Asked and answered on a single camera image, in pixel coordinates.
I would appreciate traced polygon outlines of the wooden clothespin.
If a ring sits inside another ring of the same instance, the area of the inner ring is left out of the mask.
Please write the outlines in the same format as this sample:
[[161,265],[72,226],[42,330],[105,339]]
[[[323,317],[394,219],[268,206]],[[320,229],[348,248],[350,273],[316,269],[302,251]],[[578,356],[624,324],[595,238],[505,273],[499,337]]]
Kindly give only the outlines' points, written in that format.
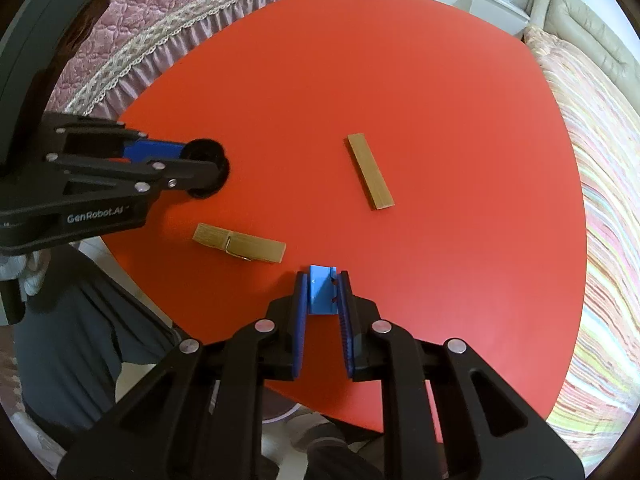
[[198,224],[192,240],[245,261],[281,263],[286,251],[286,244],[277,240],[230,231],[206,223]]

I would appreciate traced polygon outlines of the black bottle cap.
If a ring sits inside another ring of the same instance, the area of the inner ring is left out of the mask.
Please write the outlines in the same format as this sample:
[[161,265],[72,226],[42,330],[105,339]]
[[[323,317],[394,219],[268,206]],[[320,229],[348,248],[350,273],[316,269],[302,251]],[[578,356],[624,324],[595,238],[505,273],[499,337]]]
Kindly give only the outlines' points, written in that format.
[[231,166],[224,147],[217,141],[212,139],[192,140],[182,148],[180,158],[207,165],[203,183],[188,189],[188,194],[191,197],[204,200],[204,198],[218,193],[226,184]]

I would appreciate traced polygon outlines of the blue plastic clip piece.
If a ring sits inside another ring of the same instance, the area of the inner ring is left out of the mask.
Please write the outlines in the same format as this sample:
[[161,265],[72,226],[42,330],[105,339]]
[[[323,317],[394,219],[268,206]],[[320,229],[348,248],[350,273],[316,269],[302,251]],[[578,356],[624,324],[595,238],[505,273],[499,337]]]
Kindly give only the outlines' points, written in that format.
[[308,313],[311,315],[337,314],[337,270],[335,266],[309,267]]

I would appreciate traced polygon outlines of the striped bedspread bed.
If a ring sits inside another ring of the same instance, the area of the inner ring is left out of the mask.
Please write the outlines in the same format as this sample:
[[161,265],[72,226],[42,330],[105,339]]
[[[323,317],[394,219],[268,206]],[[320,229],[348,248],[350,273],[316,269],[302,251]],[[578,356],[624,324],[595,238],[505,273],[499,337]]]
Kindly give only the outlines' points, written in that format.
[[582,318],[548,422],[593,471],[639,406],[639,115],[578,47],[535,26],[524,41],[570,135],[586,214]]

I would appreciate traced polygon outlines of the white nightstand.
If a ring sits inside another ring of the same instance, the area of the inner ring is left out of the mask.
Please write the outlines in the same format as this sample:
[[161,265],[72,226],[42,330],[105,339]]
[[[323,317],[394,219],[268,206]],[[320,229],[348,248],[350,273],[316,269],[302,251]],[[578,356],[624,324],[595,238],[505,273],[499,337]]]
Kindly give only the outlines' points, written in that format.
[[524,10],[508,0],[457,0],[454,6],[518,38],[530,20]]

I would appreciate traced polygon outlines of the beige padded headboard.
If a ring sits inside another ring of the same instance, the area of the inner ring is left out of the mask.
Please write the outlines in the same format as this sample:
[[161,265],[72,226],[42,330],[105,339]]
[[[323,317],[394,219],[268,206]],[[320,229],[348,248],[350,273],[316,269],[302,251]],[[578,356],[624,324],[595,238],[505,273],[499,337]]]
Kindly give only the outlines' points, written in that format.
[[538,28],[572,44],[600,67],[639,111],[639,62],[582,0],[527,0],[526,32]]

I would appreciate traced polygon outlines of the pink quilted bed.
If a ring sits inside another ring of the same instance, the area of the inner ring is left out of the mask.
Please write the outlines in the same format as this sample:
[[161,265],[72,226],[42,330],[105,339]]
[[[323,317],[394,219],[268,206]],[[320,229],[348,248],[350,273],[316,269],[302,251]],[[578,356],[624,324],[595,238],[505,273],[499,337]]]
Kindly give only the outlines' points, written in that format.
[[168,68],[278,0],[111,0],[62,71],[49,112],[117,119]]

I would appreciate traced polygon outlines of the flat wooden stick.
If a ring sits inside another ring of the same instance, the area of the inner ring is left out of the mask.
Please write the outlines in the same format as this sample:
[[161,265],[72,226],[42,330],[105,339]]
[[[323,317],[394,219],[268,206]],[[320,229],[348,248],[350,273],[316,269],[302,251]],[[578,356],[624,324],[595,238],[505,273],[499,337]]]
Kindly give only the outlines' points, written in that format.
[[375,209],[382,210],[393,207],[395,201],[388,188],[378,163],[376,162],[366,137],[363,133],[353,133],[347,137],[347,142],[368,189],[370,199]]

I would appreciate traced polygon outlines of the red table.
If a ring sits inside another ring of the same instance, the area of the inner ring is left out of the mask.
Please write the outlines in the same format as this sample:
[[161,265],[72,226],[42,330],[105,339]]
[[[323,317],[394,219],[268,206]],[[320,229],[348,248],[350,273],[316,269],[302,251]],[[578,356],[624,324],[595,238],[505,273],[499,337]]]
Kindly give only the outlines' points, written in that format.
[[[465,340],[539,414],[563,385],[586,281],[579,174],[525,44],[433,0],[280,0],[205,40],[124,122],[212,138],[206,200],[169,191],[107,247],[189,335],[224,340],[312,264],[416,338]],[[363,133],[395,205],[377,210]],[[199,223],[286,244],[281,263],[195,243]]]

